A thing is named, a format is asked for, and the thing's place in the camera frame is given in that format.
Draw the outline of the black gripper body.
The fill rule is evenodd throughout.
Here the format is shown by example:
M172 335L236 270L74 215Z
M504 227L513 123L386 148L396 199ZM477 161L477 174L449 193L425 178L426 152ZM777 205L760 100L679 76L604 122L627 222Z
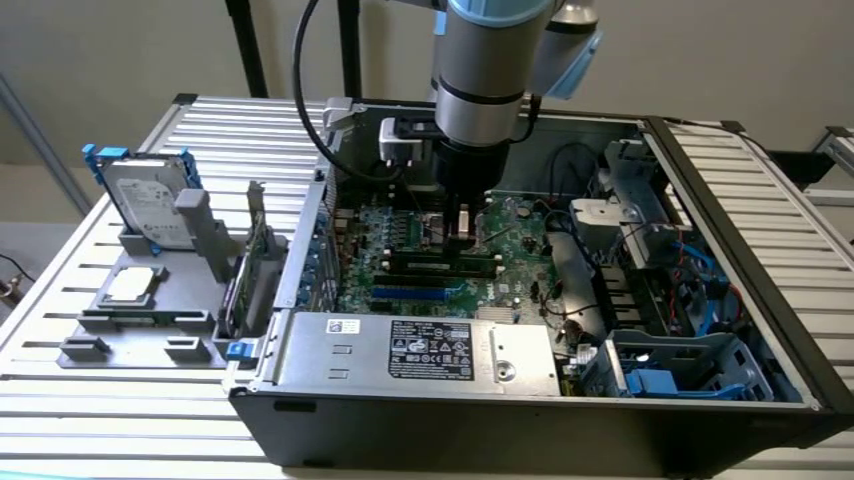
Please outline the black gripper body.
M445 192L445 208L469 204L500 182L509 143L472 147L449 139L433 142L433 177Z

